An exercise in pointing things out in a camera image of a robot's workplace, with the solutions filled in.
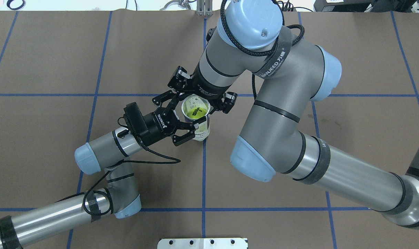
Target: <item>metal bracket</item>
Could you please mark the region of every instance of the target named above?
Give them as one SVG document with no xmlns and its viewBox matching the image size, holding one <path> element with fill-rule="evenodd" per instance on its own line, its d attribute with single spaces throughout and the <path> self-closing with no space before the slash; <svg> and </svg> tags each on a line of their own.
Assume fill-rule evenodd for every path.
<svg viewBox="0 0 419 249">
<path fill-rule="evenodd" d="M 247 238 L 190 238 L 162 239 L 157 249 L 248 249 Z"/>
<path fill-rule="evenodd" d="M 197 0 L 198 16 L 209 17 L 213 15 L 213 0 Z"/>
</svg>

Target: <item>light blue joint cap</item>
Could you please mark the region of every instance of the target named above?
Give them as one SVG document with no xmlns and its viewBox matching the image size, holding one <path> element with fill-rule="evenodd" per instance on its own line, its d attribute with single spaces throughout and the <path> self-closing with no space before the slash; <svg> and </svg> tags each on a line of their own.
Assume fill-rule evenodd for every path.
<svg viewBox="0 0 419 249">
<path fill-rule="evenodd" d="M 131 202 L 126 208 L 114 214 L 117 219 L 123 219 L 128 216 L 137 214 L 142 209 L 142 204 L 140 203 L 140 194 Z"/>
<path fill-rule="evenodd" d="M 87 175 L 92 175 L 101 170 L 96 155 L 89 143 L 77 148 L 74 152 L 74 158 L 80 170 Z"/>
<path fill-rule="evenodd" d="M 230 160 L 238 171 L 257 181 L 269 182 L 276 174 L 274 168 L 241 136 L 238 136 Z"/>
<path fill-rule="evenodd" d="M 225 10 L 226 22 L 236 40 L 247 49 L 259 49 L 271 44 L 282 29 L 282 13 L 269 0 L 232 1 Z M 217 23 L 217 32 L 228 44 L 236 47 L 222 26 Z"/>
<path fill-rule="evenodd" d="M 320 101 L 325 99 L 331 94 L 331 91 L 339 84 L 340 77 L 342 76 L 342 64 L 340 61 L 326 52 L 323 47 L 317 46 L 323 53 L 325 61 L 325 71 L 323 73 L 323 81 L 320 85 L 316 95 L 311 98 L 312 101 Z"/>
</svg>

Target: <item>can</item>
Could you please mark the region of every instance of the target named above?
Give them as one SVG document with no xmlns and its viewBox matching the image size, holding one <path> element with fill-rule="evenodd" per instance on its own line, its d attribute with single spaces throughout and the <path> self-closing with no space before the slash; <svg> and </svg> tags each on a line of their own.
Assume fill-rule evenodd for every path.
<svg viewBox="0 0 419 249">
<path fill-rule="evenodd" d="M 193 140 L 203 141 L 210 134 L 210 113 L 211 105 L 208 100 L 195 94 L 186 97 L 181 105 L 182 113 L 186 122 L 193 122 L 199 118 L 206 116 L 206 121 L 199 124 L 194 134 Z"/>
</svg>

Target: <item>white metal plate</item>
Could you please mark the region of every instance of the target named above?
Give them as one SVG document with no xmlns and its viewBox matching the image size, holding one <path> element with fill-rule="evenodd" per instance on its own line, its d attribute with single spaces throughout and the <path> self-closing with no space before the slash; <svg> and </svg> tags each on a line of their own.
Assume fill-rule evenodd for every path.
<svg viewBox="0 0 419 249">
<path fill-rule="evenodd" d="M 162 239 L 157 249 L 248 249 L 247 238 Z"/>
</svg>

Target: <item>blue tape line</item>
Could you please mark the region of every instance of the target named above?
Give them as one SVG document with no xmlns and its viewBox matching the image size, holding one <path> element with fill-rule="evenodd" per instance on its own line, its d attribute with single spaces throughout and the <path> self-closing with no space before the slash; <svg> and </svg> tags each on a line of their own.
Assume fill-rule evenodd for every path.
<svg viewBox="0 0 419 249">
<path fill-rule="evenodd" d="M 158 96 L 160 93 L 98 93 L 97 96 L 138 96 L 138 97 L 153 97 Z M 96 96 L 95 93 L 0 93 L 0 96 Z M 249 93 L 240 93 L 239 97 L 252 97 Z M 372 94 L 372 93 L 335 93 L 330 94 L 329 97 L 416 97 L 415 94 Z"/>
<path fill-rule="evenodd" d="M 205 211 L 206 211 L 206 138 L 203 140 L 203 166 L 202 166 L 202 238 L 205 238 Z"/>
<path fill-rule="evenodd" d="M 319 131 L 319 125 L 317 121 L 317 111 L 316 111 L 316 105 L 314 104 L 314 101 L 311 101 L 311 106 L 313 109 L 313 116 L 314 116 L 314 125 L 316 127 L 316 135 L 318 138 L 320 138 L 320 131 Z M 328 205 L 328 215 L 329 215 L 329 225 L 331 227 L 331 237 L 333 239 L 333 246 L 334 249 L 337 249 L 337 240 L 336 240 L 336 230 L 334 228 L 334 219 L 333 219 L 333 212 L 331 209 L 331 201 L 329 199 L 329 192 L 325 191 L 326 194 L 326 203 Z"/>
<path fill-rule="evenodd" d="M 70 249 L 70 247 L 71 247 L 72 238 L 73 238 L 73 230 L 71 229 L 70 233 L 68 234 L 67 249 Z"/>
<path fill-rule="evenodd" d="M 301 25 L 301 13 L 297 12 L 297 15 L 298 15 L 298 24 Z"/>
<path fill-rule="evenodd" d="M 203 50 L 206 49 L 206 18 L 203 19 Z M 202 163 L 202 238 L 206 238 L 206 138 L 203 140 Z"/>
<path fill-rule="evenodd" d="M 320 138 L 319 124 L 317 122 L 317 111 L 316 111 L 316 105 L 314 104 L 314 101 L 311 101 L 311 106 L 313 108 L 313 116 L 314 116 L 314 125 L 316 127 L 316 135 L 317 135 L 318 138 Z"/>
<path fill-rule="evenodd" d="M 34 210 L 34 207 L 0 207 L 0 212 L 27 212 Z M 181 208 L 142 208 L 141 212 L 201 212 L 203 209 L 199 207 L 181 207 Z M 364 206 L 344 206 L 332 207 L 332 211 L 369 211 L 370 208 Z M 292 212 L 292 211 L 328 211 L 327 207 L 207 207 L 205 212 Z"/>
<path fill-rule="evenodd" d="M 330 94 L 329 97 L 415 97 L 415 94 Z"/>
<path fill-rule="evenodd" d="M 34 207 L 0 207 L 0 212 L 27 212 L 36 209 Z"/>
<path fill-rule="evenodd" d="M 96 91 L 94 92 L 93 107 L 91 108 L 90 124 L 88 126 L 88 133 L 86 135 L 86 142 L 87 143 L 90 140 L 91 127 L 93 126 L 94 112 L 96 110 L 97 95 L 99 93 L 99 86 L 100 86 L 100 79 L 101 79 L 101 76 L 102 76 L 103 61 L 105 60 L 106 45 L 108 43 L 108 34 L 110 33 L 111 17 L 112 16 L 113 16 L 113 12 L 110 11 L 110 15 L 108 16 L 108 25 L 107 25 L 106 34 L 105 34 L 105 41 L 104 41 L 104 44 L 103 44 L 102 58 L 101 58 L 101 62 L 100 62 L 99 74 L 97 76 Z M 81 189 L 81 186 L 82 186 L 82 179 L 83 179 L 83 172 L 80 171 L 79 181 L 77 183 L 77 191 L 76 191 L 77 194 L 80 193 L 80 189 Z M 72 234 L 73 234 L 73 231 L 71 230 L 70 231 L 70 236 L 68 237 L 67 249 L 70 249 L 70 247 L 71 247 Z"/>
<path fill-rule="evenodd" d="M 19 15 L 19 11 L 16 11 L 15 18 L 13 19 L 13 22 L 10 27 L 10 31 L 8 32 L 7 38 L 5 39 L 4 47 L 2 48 L 2 51 L 1 51 L 0 65 L 1 65 L 2 58 L 4 57 L 4 52 L 5 52 L 5 49 L 7 48 L 8 41 L 10 40 L 11 33 L 13 32 L 13 28 L 15 27 L 15 23 L 16 23 L 18 15 Z"/>
<path fill-rule="evenodd" d="M 328 211 L 327 207 L 208 207 L 207 212 L 293 212 L 293 211 Z"/>
<path fill-rule="evenodd" d="M 371 208 L 365 206 L 344 206 L 344 207 L 332 207 L 332 211 L 369 211 Z"/>
<path fill-rule="evenodd" d="M 167 208 L 142 208 L 140 212 L 201 212 L 202 208 L 196 207 L 167 207 Z"/>
<path fill-rule="evenodd" d="M 329 192 L 326 193 L 326 203 L 328 205 L 329 225 L 331 226 L 331 236 L 333 237 L 334 249 L 337 249 L 336 230 L 334 228 L 333 210 L 331 208 L 331 200 L 329 199 Z"/>
<path fill-rule="evenodd" d="M 206 48 L 206 18 L 203 19 L 203 50 Z"/>
<path fill-rule="evenodd" d="M 409 67 L 408 60 L 406 59 L 406 55 L 404 54 L 402 41 L 400 40 L 399 30 L 397 29 L 397 24 L 395 22 L 395 17 L 394 17 L 394 12 L 393 11 L 391 11 L 391 18 L 392 18 L 392 23 L 394 25 L 395 34 L 397 36 L 397 41 L 399 43 L 399 48 L 400 48 L 400 51 L 402 52 L 404 64 L 406 65 L 406 69 L 408 71 L 409 78 L 410 78 L 411 83 L 412 83 L 412 87 L 414 88 L 415 96 L 417 97 L 417 102 L 418 102 L 418 106 L 419 106 L 419 96 L 418 96 L 417 87 L 415 86 L 414 78 L 412 77 L 412 73 L 411 73 L 411 69 Z"/>
</svg>

